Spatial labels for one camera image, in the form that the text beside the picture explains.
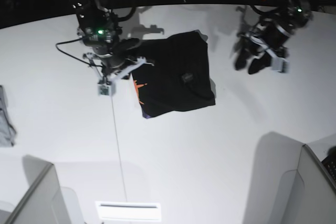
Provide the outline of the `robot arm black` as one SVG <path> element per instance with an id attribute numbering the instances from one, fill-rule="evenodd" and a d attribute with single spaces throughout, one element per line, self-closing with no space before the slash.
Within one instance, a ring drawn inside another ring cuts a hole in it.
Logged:
<path id="1" fill-rule="evenodd" d="M 111 84 L 124 79 L 144 64 L 154 61 L 135 50 L 142 41 L 137 38 L 121 39 L 121 22 L 133 17 L 137 7 L 132 4 L 129 13 L 120 17 L 113 11 L 110 0 L 70 0 L 78 20 L 77 41 L 91 49 L 80 62 L 87 64 L 98 75 L 100 84 Z"/>
<path id="2" fill-rule="evenodd" d="M 285 43 L 312 20 L 309 0 L 277 0 L 277 7 L 262 11 L 251 4 L 258 21 L 237 34 L 239 39 L 234 68 L 256 74 L 265 68 L 287 73 L 289 53 Z"/>

